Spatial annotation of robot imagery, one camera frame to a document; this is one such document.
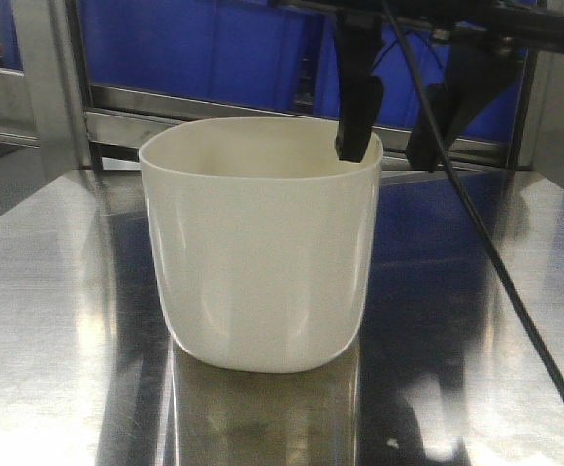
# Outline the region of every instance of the metal bar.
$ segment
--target metal bar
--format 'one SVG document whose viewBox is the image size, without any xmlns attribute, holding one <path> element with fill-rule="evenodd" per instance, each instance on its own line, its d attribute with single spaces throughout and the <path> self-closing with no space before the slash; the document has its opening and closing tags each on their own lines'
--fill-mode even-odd
<svg viewBox="0 0 564 466">
<path fill-rule="evenodd" d="M 7 132 L 0 132 L 0 143 L 12 144 L 16 146 L 25 146 L 28 148 L 38 147 L 38 138 L 21 136 L 20 134 L 9 134 Z"/>
<path fill-rule="evenodd" d="M 48 180 L 91 162 L 74 52 L 80 41 L 73 40 L 68 17 L 67 3 L 71 1 L 12 2 Z"/>
<path fill-rule="evenodd" d="M 178 122 L 211 117 L 313 117 L 250 109 L 236 105 L 205 102 L 120 87 L 93 85 L 91 91 L 96 106 L 123 111 L 125 113 L 120 114 L 122 117 L 138 117 L 133 114 L 141 114 L 175 118 Z M 409 141 L 409 130 L 376 126 L 375 131 L 382 138 L 388 150 L 404 152 Z M 137 138 L 131 139 L 131 144 L 137 141 Z M 488 165 L 499 164 L 503 160 L 506 150 L 507 145 L 505 144 L 462 138 L 457 140 L 451 148 L 452 155 L 457 159 L 468 158 L 469 161 L 486 163 Z"/>
<path fill-rule="evenodd" d="M 563 1 L 547 6 L 564 12 Z M 521 162 L 564 187 L 564 56 L 539 53 Z"/>
<path fill-rule="evenodd" d="M 20 71 L 0 69 L 0 132 L 36 137 L 31 100 Z"/>
<path fill-rule="evenodd" d="M 85 119 L 91 142 L 133 149 L 152 136 L 181 123 L 175 119 L 97 109 L 86 111 Z"/>
</svg>

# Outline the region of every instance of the cup rim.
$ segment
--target cup rim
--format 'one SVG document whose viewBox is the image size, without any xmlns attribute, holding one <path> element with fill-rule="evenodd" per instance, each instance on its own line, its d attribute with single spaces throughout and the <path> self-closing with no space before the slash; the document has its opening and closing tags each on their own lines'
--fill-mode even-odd
<svg viewBox="0 0 564 466">
<path fill-rule="evenodd" d="M 372 163 L 367 163 L 366 165 L 361 166 L 361 168 L 358 168 L 357 170 L 351 170 L 351 171 L 344 172 L 344 173 L 336 173 L 336 174 L 330 174 L 330 175 L 319 175 L 319 176 L 308 176 L 308 177 L 265 177 L 265 176 L 240 176 L 240 175 L 237 176 L 237 175 L 214 175 L 214 174 L 206 174 L 206 173 L 195 173 L 195 172 L 188 172 L 188 171 L 185 171 L 185 170 L 174 170 L 174 169 L 171 169 L 171 168 L 163 167 L 163 166 L 158 165 L 156 163 L 150 162 L 145 155 L 145 152 L 147 151 L 148 147 L 151 146 L 152 144 L 154 144 L 154 142 L 156 142 L 158 138 L 165 137 L 170 132 L 183 130 L 183 128 L 186 125 L 192 126 L 192 125 L 207 124 L 207 123 L 210 124 L 211 121 L 213 121 L 213 120 L 224 120 L 224 121 L 231 121 L 231 120 L 267 120 L 267 121 L 270 121 L 270 120 L 275 120 L 275 119 L 278 119 L 278 120 L 302 119 L 302 120 L 309 120 L 309 121 L 318 121 L 318 122 L 322 122 L 324 124 L 335 123 L 335 121 L 332 121 L 332 120 L 311 118 L 311 117 L 302 117 L 302 116 L 299 116 L 299 117 L 298 116 L 266 116 L 266 117 L 265 116 L 234 116 L 234 117 L 224 117 L 224 118 L 198 119 L 198 120 L 195 120 L 195 121 L 188 121 L 188 122 L 185 122 L 185 123 L 181 123 L 177 126 L 166 129 L 166 130 L 152 136 L 151 138 L 149 138 L 147 141 L 145 141 L 139 147 L 139 150 L 138 150 L 139 162 L 143 166 L 148 166 L 151 169 L 156 170 L 156 171 L 165 172 L 165 173 L 174 174 L 174 175 L 184 175 L 184 176 L 189 176 L 189 177 L 192 177 L 192 178 L 217 179 L 217 180 L 242 180 L 242 181 L 245 181 L 245 180 L 250 180 L 250 181 L 284 181 L 284 182 L 287 182 L 287 183 L 315 181 L 315 180 L 332 180 L 332 179 L 336 179 L 336 178 L 357 176 L 358 174 L 374 170 L 375 165 L 381 165 L 381 163 L 382 163 L 383 145 L 382 145 L 381 139 L 379 138 L 379 136 L 377 136 L 377 134 L 375 132 L 372 132 L 371 139 L 374 138 L 374 140 L 376 142 L 375 150 L 377 151 L 377 153 L 380 153 L 381 155 L 376 155 L 375 160 Z M 343 161 L 343 163 L 349 163 L 349 164 L 352 164 L 352 165 L 359 165 L 359 164 L 356 164 L 354 162 Z"/>
</svg>

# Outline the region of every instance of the black cable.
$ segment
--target black cable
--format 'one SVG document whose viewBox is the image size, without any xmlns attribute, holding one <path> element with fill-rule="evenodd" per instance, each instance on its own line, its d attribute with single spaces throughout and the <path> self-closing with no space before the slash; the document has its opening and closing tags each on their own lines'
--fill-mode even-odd
<svg viewBox="0 0 564 466">
<path fill-rule="evenodd" d="M 444 70 L 446 69 L 444 62 L 441 60 L 441 57 L 435 52 L 435 49 L 433 49 L 432 45 L 426 40 L 426 38 L 424 36 L 422 36 L 421 34 L 419 34 L 417 31 L 407 31 L 407 32 L 405 32 L 405 36 L 408 36 L 410 34 L 413 34 L 414 36 L 416 36 L 421 41 L 421 43 L 424 44 L 424 46 L 428 49 L 428 51 L 432 55 L 433 59 L 435 60 L 435 63 L 437 63 L 437 67 L 439 68 L 439 70 L 444 72 Z M 396 47 L 399 43 L 400 43 L 400 41 L 398 39 L 396 39 L 391 44 L 389 44 L 389 46 L 387 46 L 387 48 L 385 48 L 384 51 L 381 52 L 381 54 L 379 55 L 379 58 L 377 58 L 377 60 L 375 60 L 375 64 L 372 65 L 373 73 L 377 69 L 377 67 L 381 64 L 381 62 L 389 55 L 389 53 L 392 51 L 392 49 L 394 47 Z M 448 88 L 448 84 L 446 82 L 444 82 L 444 86 L 446 88 Z"/>
<path fill-rule="evenodd" d="M 495 245 L 491 241 L 490 235 L 486 229 L 486 226 L 484 226 L 484 223 L 482 222 L 480 214 L 478 213 L 473 202 L 471 201 L 469 194 L 465 189 L 465 186 L 462 184 L 462 182 L 458 178 L 458 175 L 454 171 L 454 168 L 448 157 L 448 150 L 446 149 L 446 144 L 444 143 L 443 137 L 441 135 L 441 130 L 439 129 L 439 124 L 437 123 L 435 115 L 428 101 L 428 97 L 424 90 L 421 75 L 419 73 L 417 63 L 415 62 L 415 57 L 411 51 L 411 47 L 409 46 L 409 42 L 407 41 L 407 37 L 402 32 L 400 28 L 400 24 L 398 23 L 398 19 L 396 18 L 396 16 L 394 16 L 391 13 L 388 0 L 381 0 L 381 3 L 383 7 L 383 12 L 387 15 L 389 22 L 391 23 L 391 26 L 394 30 L 394 33 L 396 34 L 396 37 L 398 38 L 398 41 L 400 43 L 400 48 L 402 49 L 402 52 L 405 55 L 407 67 L 409 68 L 409 72 L 414 82 L 417 98 L 419 99 L 421 109 L 424 112 L 424 116 L 426 117 L 426 120 L 430 127 L 430 131 L 435 146 L 437 147 L 438 154 L 441 158 L 442 164 L 448 175 L 448 178 L 451 181 L 452 186 L 454 187 L 454 190 L 456 191 L 456 194 L 458 195 L 460 201 L 465 206 L 465 209 L 469 214 L 472 222 L 474 223 L 476 231 L 478 232 L 481 238 L 481 242 L 484 246 L 486 254 L 490 258 L 490 261 L 493 264 L 493 267 L 495 268 L 495 271 L 497 272 L 500 281 L 502 282 L 502 286 L 504 287 L 504 290 L 508 294 L 511 303 L 513 304 L 514 310 L 516 311 L 516 315 L 521 321 L 521 324 L 523 325 L 523 328 L 525 329 L 530 341 L 532 342 L 534 349 L 540 356 L 541 360 L 543 361 L 543 364 L 545 364 L 545 367 L 547 368 L 547 371 L 551 376 L 551 379 L 553 380 L 553 383 L 555 384 L 555 387 L 557 388 L 557 391 L 559 392 L 562 401 L 564 402 L 564 376 L 562 376 L 562 373 L 560 372 L 559 368 L 557 367 L 557 364 L 553 360 L 551 353 L 547 349 L 547 346 L 543 341 L 543 338 L 541 337 L 538 329 L 534 325 L 532 318 L 530 317 L 527 310 L 525 309 L 525 305 L 523 304 L 521 297 L 516 291 L 513 280 L 511 279 L 508 270 L 506 270 L 506 266 L 504 265 L 504 262 L 502 261 L 499 252 L 497 251 Z"/>
<path fill-rule="evenodd" d="M 379 58 L 377 58 L 377 60 L 375 61 L 375 64 L 372 65 L 372 71 L 374 72 L 377 67 L 381 64 L 381 62 L 383 61 L 383 59 L 389 55 L 389 53 L 391 52 L 391 50 L 396 47 L 398 45 L 398 39 L 396 39 L 394 42 L 392 42 L 391 44 L 389 44 L 389 46 L 382 51 L 381 55 L 379 55 Z"/>
</svg>

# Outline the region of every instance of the blue plastic crate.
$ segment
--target blue plastic crate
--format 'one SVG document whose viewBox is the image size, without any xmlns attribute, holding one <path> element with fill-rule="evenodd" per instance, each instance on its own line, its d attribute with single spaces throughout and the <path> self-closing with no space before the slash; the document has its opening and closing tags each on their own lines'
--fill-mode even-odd
<svg viewBox="0 0 564 466">
<path fill-rule="evenodd" d="M 266 0 L 79 0 L 95 83 L 290 110 L 299 84 L 307 16 Z M 12 13 L 6 66 L 19 68 Z"/>
<path fill-rule="evenodd" d="M 1 54 L 6 68 L 22 70 L 10 0 L 0 0 Z"/>
<path fill-rule="evenodd" d="M 383 29 L 382 37 L 385 47 L 395 41 L 394 33 L 389 27 Z M 426 33 L 412 33 L 409 35 L 409 41 L 417 57 L 424 82 L 427 85 L 440 83 L 443 78 L 442 67 L 448 60 L 448 47 L 434 48 L 438 61 L 428 49 Z M 375 74 L 385 85 L 385 96 L 377 116 L 377 124 L 400 128 L 413 127 L 419 115 L 419 103 L 399 47 L 391 49 L 375 70 Z M 515 84 L 505 91 L 470 123 L 463 134 L 492 141 L 509 141 L 514 125 L 519 88 L 520 84 Z M 325 117 L 337 117 L 339 102 L 333 24 L 327 21 L 318 67 L 314 113 Z"/>
</svg>

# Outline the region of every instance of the metal table surface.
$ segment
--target metal table surface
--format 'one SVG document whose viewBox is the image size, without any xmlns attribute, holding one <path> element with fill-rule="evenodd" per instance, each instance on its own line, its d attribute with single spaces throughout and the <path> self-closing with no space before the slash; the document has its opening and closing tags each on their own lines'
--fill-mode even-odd
<svg viewBox="0 0 564 466">
<path fill-rule="evenodd" d="M 564 407 L 446 180 L 385 180 L 360 337 L 301 374 L 171 344 L 137 173 L 0 217 L 0 465 L 564 465 Z M 564 192 L 465 177 L 564 372 Z"/>
</svg>

